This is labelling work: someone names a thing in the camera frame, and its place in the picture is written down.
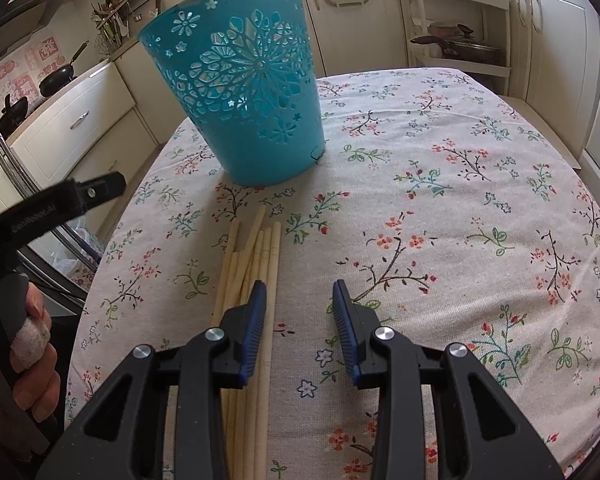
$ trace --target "range hood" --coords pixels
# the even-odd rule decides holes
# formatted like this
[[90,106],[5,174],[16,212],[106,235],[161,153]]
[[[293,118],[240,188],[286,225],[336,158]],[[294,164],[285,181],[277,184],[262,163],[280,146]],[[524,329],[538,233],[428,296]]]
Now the range hood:
[[46,27],[66,0],[13,0],[0,17],[0,59]]

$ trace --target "cabinet handle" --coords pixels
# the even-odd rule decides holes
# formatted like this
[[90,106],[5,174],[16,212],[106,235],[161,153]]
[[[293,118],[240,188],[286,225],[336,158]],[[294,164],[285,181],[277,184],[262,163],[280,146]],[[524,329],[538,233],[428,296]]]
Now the cabinet handle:
[[[534,19],[534,0],[529,0],[529,4],[531,5],[531,25],[536,32],[540,32],[540,28],[536,25],[536,20]],[[542,9],[540,9],[540,21],[542,22]]]
[[72,124],[71,126],[69,126],[70,130],[73,130],[76,126],[78,126],[79,124],[82,123],[83,120],[85,120],[87,118],[87,115],[89,115],[89,110],[87,110],[85,113],[83,113],[80,117],[78,117],[75,120],[75,123]]
[[520,18],[520,23],[522,23],[522,26],[526,28],[526,22],[522,18],[522,9],[520,8],[520,0],[518,0],[518,17]]

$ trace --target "white shelving unit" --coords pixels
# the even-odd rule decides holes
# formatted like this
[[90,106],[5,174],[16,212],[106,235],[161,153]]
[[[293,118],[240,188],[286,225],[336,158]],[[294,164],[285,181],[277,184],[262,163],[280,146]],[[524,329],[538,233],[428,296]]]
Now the white shelving unit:
[[[506,20],[506,48],[505,48],[505,65],[489,65],[483,63],[472,63],[469,61],[462,61],[458,59],[445,59],[445,58],[434,58],[429,55],[429,49],[414,49],[409,44],[410,49],[414,56],[420,63],[427,67],[442,67],[442,68],[457,68],[463,72],[472,72],[478,74],[491,75],[501,77],[504,79],[504,95],[509,91],[509,73],[510,73],[510,51],[511,51],[511,26],[509,16],[509,0],[467,0],[482,5],[482,37],[488,44],[489,31],[487,27],[487,15],[485,6],[493,7],[504,12],[504,19]],[[414,26],[420,29],[420,35],[428,36],[429,31],[427,30],[427,13],[425,10],[424,0],[410,0],[411,7],[415,8],[416,15],[414,16]]]

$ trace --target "plastic bag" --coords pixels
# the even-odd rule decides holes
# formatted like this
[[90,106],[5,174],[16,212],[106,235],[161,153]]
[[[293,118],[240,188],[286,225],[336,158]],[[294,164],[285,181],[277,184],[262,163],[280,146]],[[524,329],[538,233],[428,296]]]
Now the plastic bag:
[[[70,221],[68,224],[69,227],[71,227],[75,233],[87,242],[100,256],[104,254],[105,247],[103,243],[85,227],[84,216],[80,216]],[[80,252],[82,252],[89,260],[93,261],[83,250],[80,250]],[[52,254],[53,268],[88,292],[91,287],[91,282],[93,281],[93,272],[78,260],[75,257],[75,254],[60,243],[60,241],[56,244],[56,248]]]

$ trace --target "pot lid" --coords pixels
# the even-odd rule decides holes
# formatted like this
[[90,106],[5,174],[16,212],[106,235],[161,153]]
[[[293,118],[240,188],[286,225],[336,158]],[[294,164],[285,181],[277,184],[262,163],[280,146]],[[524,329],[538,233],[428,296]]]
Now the pot lid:
[[462,32],[462,36],[455,36],[453,38],[447,38],[446,42],[451,46],[460,46],[465,48],[472,48],[475,50],[481,50],[484,52],[499,52],[500,49],[496,46],[489,46],[482,44],[480,41],[472,38],[472,34],[474,33],[469,27],[466,25],[462,25],[458,23],[458,28]]

